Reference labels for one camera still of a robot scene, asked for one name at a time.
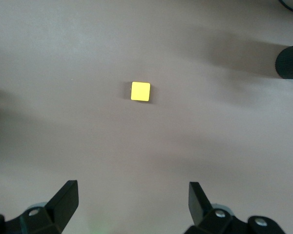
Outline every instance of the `bolt head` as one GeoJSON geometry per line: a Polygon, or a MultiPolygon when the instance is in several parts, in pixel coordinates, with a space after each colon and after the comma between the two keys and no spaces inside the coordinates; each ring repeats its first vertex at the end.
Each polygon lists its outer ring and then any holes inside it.
{"type": "Polygon", "coordinates": [[[39,208],[36,208],[36,209],[31,210],[31,211],[28,213],[28,215],[29,215],[29,216],[34,216],[34,215],[36,215],[36,214],[38,214],[38,213],[39,213],[39,208]]]}
{"type": "Polygon", "coordinates": [[[262,218],[256,218],[255,223],[262,227],[267,227],[267,222],[262,218]]]}
{"type": "Polygon", "coordinates": [[[216,214],[217,217],[220,217],[220,218],[224,218],[224,217],[226,217],[225,212],[223,212],[223,211],[221,211],[221,210],[217,210],[217,211],[215,211],[215,214],[216,214]]]}

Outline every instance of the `yellow block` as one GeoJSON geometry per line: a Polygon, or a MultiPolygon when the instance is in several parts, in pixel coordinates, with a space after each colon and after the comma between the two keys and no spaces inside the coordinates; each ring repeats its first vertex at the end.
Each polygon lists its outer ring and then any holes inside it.
{"type": "Polygon", "coordinates": [[[131,86],[131,100],[148,101],[150,98],[150,83],[133,82],[131,86]]]}

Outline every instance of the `gray tabletop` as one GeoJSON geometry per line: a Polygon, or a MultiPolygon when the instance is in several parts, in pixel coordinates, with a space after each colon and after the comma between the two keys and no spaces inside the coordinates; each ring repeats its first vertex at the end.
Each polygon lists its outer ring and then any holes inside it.
{"type": "Polygon", "coordinates": [[[1,0],[0,213],[77,179],[65,234],[182,234],[199,181],[293,234],[292,45],[277,0],[1,0]]]}

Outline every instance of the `black rubber wheel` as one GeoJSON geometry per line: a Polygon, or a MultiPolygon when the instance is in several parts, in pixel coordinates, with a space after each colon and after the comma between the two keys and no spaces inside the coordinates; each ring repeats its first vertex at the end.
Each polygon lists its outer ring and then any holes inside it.
{"type": "Polygon", "coordinates": [[[275,69],[283,79],[293,79],[293,46],[290,46],[278,55],[275,69]]]}
{"type": "Polygon", "coordinates": [[[283,0],[279,0],[279,2],[287,9],[293,12],[293,8],[289,7],[283,0]]]}

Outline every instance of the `black object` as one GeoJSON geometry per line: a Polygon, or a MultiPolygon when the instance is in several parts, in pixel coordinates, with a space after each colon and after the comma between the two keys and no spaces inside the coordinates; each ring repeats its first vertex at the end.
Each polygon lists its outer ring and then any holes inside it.
{"type": "Polygon", "coordinates": [[[282,78],[293,79],[293,46],[281,51],[275,61],[275,69],[282,78]]]}
{"type": "Polygon", "coordinates": [[[0,234],[61,234],[78,203],[77,181],[69,180],[44,207],[30,208],[7,222],[0,214],[0,234]]]}
{"type": "Polygon", "coordinates": [[[287,9],[289,9],[290,11],[293,12],[293,8],[290,7],[289,5],[287,5],[283,0],[279,0],[279,2],[280,2],[284,7],[286,7],[287,9]]]}
{"type": "Polygon", "coordinates": [[[223,209],[214,209],[197,182],[189,185],[189,209],[194,222],[185,234],[285,234],[270,218],[252,216],[244,223],[223,209]]]}

